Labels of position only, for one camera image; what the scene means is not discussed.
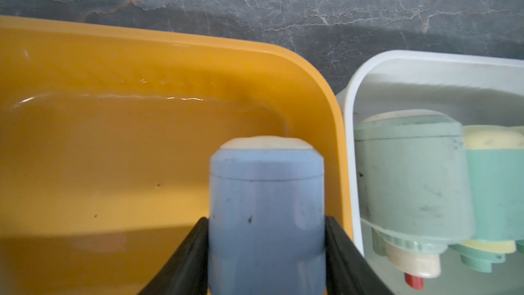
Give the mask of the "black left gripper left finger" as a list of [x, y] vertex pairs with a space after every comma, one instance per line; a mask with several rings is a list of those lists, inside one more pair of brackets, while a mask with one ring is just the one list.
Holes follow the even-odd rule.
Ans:
[[181, 245], [139, 295], [200, 295], [208, 291], [207, 218], [200, 218]]

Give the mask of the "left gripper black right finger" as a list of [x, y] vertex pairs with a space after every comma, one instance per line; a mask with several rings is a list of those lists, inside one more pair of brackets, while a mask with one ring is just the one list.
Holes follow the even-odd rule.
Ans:
[[334, 217], [325, 217], [325, 227], [327, 293], [393, 295]]

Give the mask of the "pale green round sharpener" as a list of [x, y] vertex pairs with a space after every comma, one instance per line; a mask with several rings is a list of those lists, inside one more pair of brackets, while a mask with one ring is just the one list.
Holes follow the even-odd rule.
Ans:
[[463, 127], [437, 111], [391, 111], [358, 124], [354, 146], [373, 249], [422, 290], [440, 276], [441, 255], [476, 231]]

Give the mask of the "blue sharpener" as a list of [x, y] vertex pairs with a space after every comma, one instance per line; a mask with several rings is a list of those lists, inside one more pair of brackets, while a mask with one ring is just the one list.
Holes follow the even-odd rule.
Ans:
[[324, 160], [296, 138], [232, 139], [210, 160], [212, 294], [323, 294]]

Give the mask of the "yellow plastic storage tub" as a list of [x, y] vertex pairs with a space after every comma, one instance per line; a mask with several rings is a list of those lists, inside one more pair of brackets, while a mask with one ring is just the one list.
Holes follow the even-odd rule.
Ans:
[[1, 293], [136, 294], [209, 212], [237, 137], [310, 143], [352, 231], [341, 110], [261, 42], [1, 17]]

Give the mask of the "white plastic storage tub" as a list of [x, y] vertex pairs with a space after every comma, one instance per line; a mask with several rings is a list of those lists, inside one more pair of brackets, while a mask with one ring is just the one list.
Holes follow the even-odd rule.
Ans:
[[404, 273], [373, 249], [373, 230], [360, 217], [354, 129], [380, 113], [427, 109], [461, 123], [516, 127], [523, 134], [523, 63], [467, 55], [388, 51], [357, 69], [337, 94], [343, 113], [353, 234], [356, 247], [395, 294], [522, 294], [523, 251], [480, 273], [461, 262], [452, 245], [441, 255], [438, 278], [415, 290]]

